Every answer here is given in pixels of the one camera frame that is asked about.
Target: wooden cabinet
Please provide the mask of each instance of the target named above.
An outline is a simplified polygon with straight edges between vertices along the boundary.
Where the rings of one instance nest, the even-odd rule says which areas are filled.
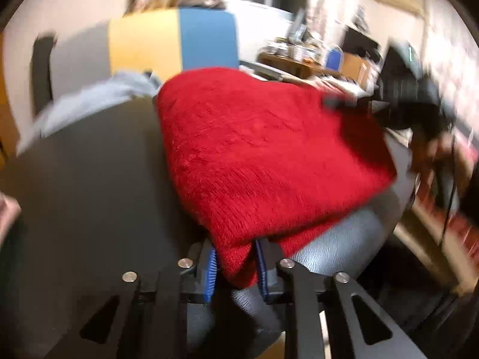
[[[3,77],[3,34],[0,33],[0,141],[8,156],[15,155],[15,148],[18,142],[18,130],[11,115],[10,104],[5,90]],[[0,168],[4,165],[5,158],[0,158]]]

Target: black monitor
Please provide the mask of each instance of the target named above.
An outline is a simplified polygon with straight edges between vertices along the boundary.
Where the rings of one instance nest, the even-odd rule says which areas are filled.
[[[390,40],[379,78],[383,81],[399,78],[418,80],[421,76],[421,61],[414,48],[408,42]]]
[[[346,28],[344,39],[339,46],[343,52],[358,55],[361,58],[365,58],[367,53],[369,59],[376,63],[379,62],[380,54],[378,50],[378,42],[375,42],[351,27]]]

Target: wooden desk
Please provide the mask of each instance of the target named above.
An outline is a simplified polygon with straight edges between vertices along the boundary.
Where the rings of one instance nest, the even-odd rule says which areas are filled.
[[[258,62],[283,70],[301,79],[309,78],[314,74],[329,74],[335,78],[341,77],[339,71],[327,69],[319,64],[298,62],[291,58],[272,55],[266,52],[261,52],[258,55]]]

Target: folded sweater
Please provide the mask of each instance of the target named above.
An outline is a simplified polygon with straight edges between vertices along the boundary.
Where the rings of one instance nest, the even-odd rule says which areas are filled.
[[[326,95],[226,68],[183,72],[160,90],[172,181],[238,287],[256,279],[254,239],[291,255],[396,176],[382,129],[322,107]]]

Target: yellow panel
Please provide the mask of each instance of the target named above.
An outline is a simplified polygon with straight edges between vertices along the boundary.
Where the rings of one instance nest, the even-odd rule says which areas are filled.
[[[112,20],[108,39],[112,74],[118,70],[152,70],[164,82],[182,70],[177,9]]]

